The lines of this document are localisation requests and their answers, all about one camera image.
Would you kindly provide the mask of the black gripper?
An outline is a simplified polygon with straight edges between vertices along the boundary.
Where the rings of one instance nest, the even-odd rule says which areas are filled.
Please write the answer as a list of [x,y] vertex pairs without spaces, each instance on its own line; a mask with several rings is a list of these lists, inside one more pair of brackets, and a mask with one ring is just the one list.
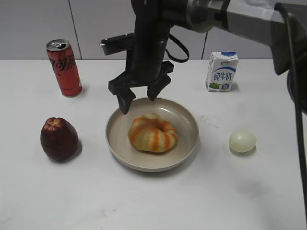
[[172,25],[162,18],[160,0],[133,0],[136,15],[133,49],[127,52],[125,71],[108,83],[117,96],[121,112],[126,115],[136,95],[133,87],[147,87],[147,96],[154,101],[171,82],[167,75],[173,64],[164,62],[164,53]]

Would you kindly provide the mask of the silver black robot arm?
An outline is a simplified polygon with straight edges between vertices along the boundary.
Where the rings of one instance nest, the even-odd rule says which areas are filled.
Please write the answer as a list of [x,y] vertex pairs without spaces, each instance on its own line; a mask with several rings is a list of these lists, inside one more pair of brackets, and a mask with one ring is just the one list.
[[198,33],[213,27],[270,47],[277,75],[286,71],[298,78],[302,111],[307,109],[307,8],[272,0],[133,0],[135,28],[132,34],[113,38],[117,50],[128,45],[126,71],[109,82],[122,113],[135,98],[133,87],[147,86],[155,100],[170,83],[163,64],[170,30],[180,26]]

